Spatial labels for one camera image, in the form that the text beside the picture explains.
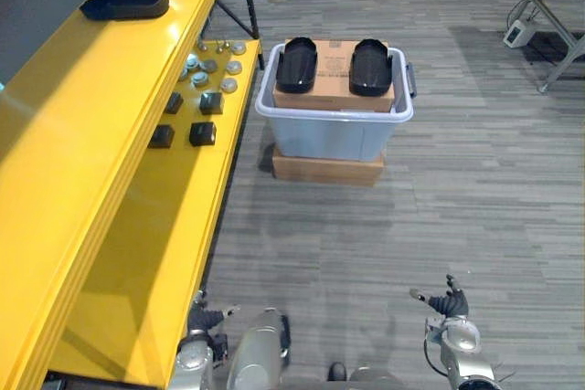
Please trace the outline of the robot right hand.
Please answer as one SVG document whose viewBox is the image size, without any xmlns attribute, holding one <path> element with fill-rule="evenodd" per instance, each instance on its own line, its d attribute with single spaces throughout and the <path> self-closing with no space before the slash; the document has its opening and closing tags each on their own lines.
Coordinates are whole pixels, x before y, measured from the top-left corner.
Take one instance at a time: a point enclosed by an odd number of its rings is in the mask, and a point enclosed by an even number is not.
<svg viewBox="0 0 585 390">
<path fill-rule="evenodd" d="M 444 295 L 433 296 L 419 289 L 410 289 L 409 295 L 418 301 L 426 303 L 445 318 L 467 318 L 469 304 L 459 281 L 448 273 L 446 275 L 448 289 Z"/>
</svg>

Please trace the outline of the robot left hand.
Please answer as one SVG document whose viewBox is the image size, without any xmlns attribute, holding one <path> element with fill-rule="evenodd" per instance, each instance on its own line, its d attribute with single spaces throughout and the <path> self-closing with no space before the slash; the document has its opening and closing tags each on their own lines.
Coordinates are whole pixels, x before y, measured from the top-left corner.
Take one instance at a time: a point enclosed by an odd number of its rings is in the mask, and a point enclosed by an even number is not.
<svg viewBox="0 0 585 390">
<path fill-rule="evenodd" d="M 199 290 L 195 295 L 187 316 L 187 331 L 207 332 L 240 309 L 241 306 L 236 304 L 222 310 L 210 310 L 207 308 L 207 293 L 204 290 Z"/>
</svg>

